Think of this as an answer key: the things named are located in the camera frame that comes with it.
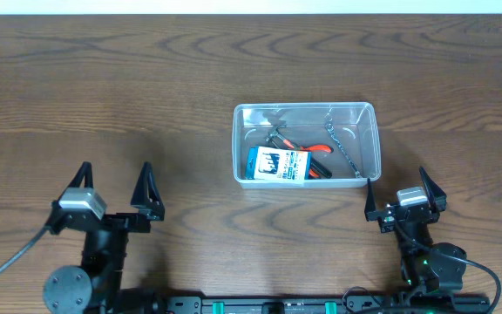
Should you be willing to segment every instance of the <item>wooden table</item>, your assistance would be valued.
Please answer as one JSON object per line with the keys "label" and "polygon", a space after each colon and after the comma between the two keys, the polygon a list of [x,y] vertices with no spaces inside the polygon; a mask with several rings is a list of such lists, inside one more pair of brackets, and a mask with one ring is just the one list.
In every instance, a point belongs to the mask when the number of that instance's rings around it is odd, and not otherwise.
{"label": "wooden table", "polygon": [[[502,280],[502,16],[0,17],[0,264],[45,222],[83,160],[108,212],[154,165],[166,220],[131,235],[123,287],[342,295],[401,284],[393,235],[365,189],[243,190],[231,167],[240,103],[369,101],[379,201],[449,195],[430,227]],[[0,277],[0,313],[47,312],[50,273],[84,234],[47,235]],[[468,269],[465,292],[493,297]],[[502,313],[502,298],[497,312]]]}

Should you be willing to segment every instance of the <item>clear plastic container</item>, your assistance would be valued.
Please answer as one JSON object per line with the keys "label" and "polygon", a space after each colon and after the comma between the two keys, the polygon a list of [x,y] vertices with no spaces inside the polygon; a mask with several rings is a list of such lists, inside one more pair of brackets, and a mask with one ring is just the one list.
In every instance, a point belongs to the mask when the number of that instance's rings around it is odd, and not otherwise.
{"label": "clear plastic container", "polygon": [[[335,134],[356,163],[362,178],[352,167],[325,128],[332,119]],[[249,148],[268,146],[266,138],[273,126],[284,125],[280,133],[303,147],[326,144],[327,154],[314,152],[313,158],[332,172],[331,179],[304,181],[247,180],[245,167]],[[279,139],[274,139],[284,147]],[[359,188],[381,176],[381,148],[375,111],[370,103],[241,104],[234,110],[232,133],[234,178],[243,188]]]}

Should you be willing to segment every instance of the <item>white wall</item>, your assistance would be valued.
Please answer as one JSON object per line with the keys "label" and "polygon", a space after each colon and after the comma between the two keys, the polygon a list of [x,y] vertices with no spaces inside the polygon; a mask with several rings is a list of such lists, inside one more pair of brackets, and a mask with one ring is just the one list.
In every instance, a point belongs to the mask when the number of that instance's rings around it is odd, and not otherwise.
{"label": "white wall", "polygon": [[502,0],[0,0],[0,14],[502,13]]}

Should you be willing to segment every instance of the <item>orange pliers handle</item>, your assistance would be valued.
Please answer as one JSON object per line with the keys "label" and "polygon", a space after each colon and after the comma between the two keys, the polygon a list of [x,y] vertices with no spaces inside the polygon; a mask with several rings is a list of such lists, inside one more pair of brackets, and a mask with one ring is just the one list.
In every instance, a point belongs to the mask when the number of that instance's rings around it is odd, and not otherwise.
{"label": "orange pliers handle", "polygon": [[284,145],[289,147],[290,149],[295,149],[295,150],[302,150],[306,152],[325,152],[325,153],[332,153],[332,147],[328,145],[313,145],[312,147],[297,147],[294,143],[292,143],[289,140],[284,140]]}
{"label": "orange pliers handle", "polygon": [[302,150],[306,152],[325,152],[332,153],[332,147],[328,145],[313,145],[312,147],[301,147]]}
{"label": "orange pliers handle", "polygon": [[319,179],[321,177],[319,174],[317,174],[312,169],[309,170],[309,176],[312,177],[313,179]]}

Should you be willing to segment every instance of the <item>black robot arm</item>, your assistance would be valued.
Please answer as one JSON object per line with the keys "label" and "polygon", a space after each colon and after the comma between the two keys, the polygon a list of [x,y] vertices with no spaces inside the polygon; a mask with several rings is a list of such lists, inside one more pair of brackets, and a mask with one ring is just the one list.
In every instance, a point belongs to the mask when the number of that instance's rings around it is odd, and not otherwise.
{"label": "black robot arm", "polygon": [[94,190],[89,162],[83,163],[69,187],[52,203],[46,222],[52,234],[64,228],[86,232],[80,266],[64,266],[46,281],[44,301],[53,313],[154,313],[164,306],[151,290],[120,289],[128,234],[148,233],[150,221],[164,220],[164,204],[149,162],[140,172],[131,205],[139,212],[105,214],[106,205]]}
{"label": "black robot arm", "polygon": [[450,243],[433,245],[427,225],[437,222],[440,213],[446,210],[446,194],[422,167],[419,172],[427,194],[420,187],[400,190],[397,192],[398,202],[387,204],[384,210],[376,209],[368,179],[365,217],[367,221],[377,220],[382,233],[395,231],[402,256],[402,276],[408,284],[423,294],[452,293],[462,289],[466,264],[438,255],[435,251],[427,252],[408,240],[466,259],[466,252],[458,246]]}

